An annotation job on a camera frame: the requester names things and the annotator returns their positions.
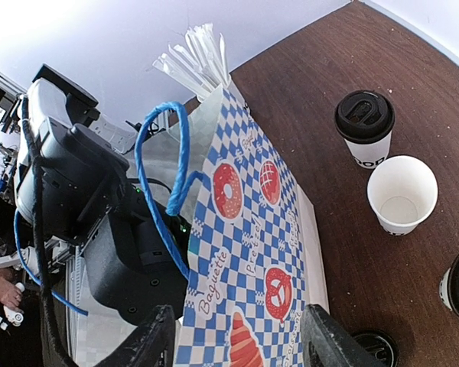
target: blue cable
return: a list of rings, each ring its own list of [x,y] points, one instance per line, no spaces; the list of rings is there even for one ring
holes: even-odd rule
[[[21,261],[21,265],[24,268],[24,270],[29,274],[29,276],[32,278],[35,284],[41,286],[41,281],[39,278],[37,278],[31,271],[31,269],[27,266],[25,263],[24,257],[22,256],[22,251],[21,251],[21,242],[19,239],[19,233],[18,233],[18,221],[21,218],[21,214],[18,212],[18,210],[15,210],[15,217],[14,217],[14,235],[15,235],[15,246],[17,247],[17,253],[18,253],[18,258]],[[64,304],[66,307],[69,307],[71,310],[79,313],[80,315],[88,316],[89,313],[85,310],[82,310],[81,308],[75,306],[74,304],[68,302],[65,300],[63,297],[61,297],[59,294],[57,294],[55,291],[52,291],[54,297],[59,300],[62,304]]]
[[[153,220],[158,232],[160,233],[160,237],[163,239],[163,242],[165,243],[165,246],[167,247],[167,250],[173,258],[176,266],[181,271],[182,275],[188,280],[189,269],[185,265],[184,260],[174,243],[170,231],[161,218],[155,200],[151,195],[148,180],[146,179],[145,167],[143,166],[142,145],[145,142],[146,136],[148,134],[148,129],[153,121],[157,118],[157,116],[163,111],[167,110],[174,110],[177,113],[181,127],[181,147],[178,156],[178,171],[177,176],[175,177],[174,189],[170,195],[170,199],[168,200],[167,209],[165,210],[169,216],[177,216],[181,211],[181,207],[184,204],[191,184],[196,178],[202,178],[202,173],[193,172],[189,176],[188,182],[186,182],[190,157],[190,136],[187,112],[185,111],[183,105],[178,102],[162,103],[146,116],[143,126],[141,127],[138,137],[136,138],[135,162],[136,168],[138,170],[139,183],[141,184],[145,194],[146,203],[148,204],[148,208],[150,209],[151,215],[153,216]]]

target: table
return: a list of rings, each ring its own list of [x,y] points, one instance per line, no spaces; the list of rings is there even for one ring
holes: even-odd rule
[[[438,296],[459,252],[459,68],[354,2],[251,59],[233,80],[315,205],[331,315],[349,332],[389,333],[400,365],[459,366],[459,319]],[[391,100],[391,155],[423,160],[438,179],[435,211],[405,237],[380,228],[366,198],[370,172],[335,130],[334,108],[355,89]]]

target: human hand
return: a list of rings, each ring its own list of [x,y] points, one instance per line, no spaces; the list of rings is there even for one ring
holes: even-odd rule
[[[7,279],[0,277],[0,303],[15,312],[24,313],[19,307],[22,292]]]

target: donut illustration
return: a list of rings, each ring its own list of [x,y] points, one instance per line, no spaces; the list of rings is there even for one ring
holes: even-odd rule
[[[270,268],[265,274],[265,307],[270,316],[284,323],[292,302],[292,277],[280,268]]]
[[[260,348],[252,336],[251,329],[245,325],[240,312],[233,314],[233,328],[229,341],[231,367],[263,367]]]
[[[243,189],[236,168],[222,163],[213,175],[214,204],[223,218],[236,219],[243,208]]]
[[[260,190],[271,206],[281,199],[281,179],[273,161],[264,161],[260,167]]]

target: wooden table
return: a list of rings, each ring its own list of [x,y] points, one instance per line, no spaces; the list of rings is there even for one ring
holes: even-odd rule
[[[377,328],[400,365],[459,366],[459,319],[438,296],[459,252],[459,68],[358,2],[238,68],[233,79],[315,205],[330,311],[348,331]],[[431,217],[392,237],[366,198],[370,172],[337,134],[337,103],[373,89],[396,109],[391,155],[426,162],[439,186]]]

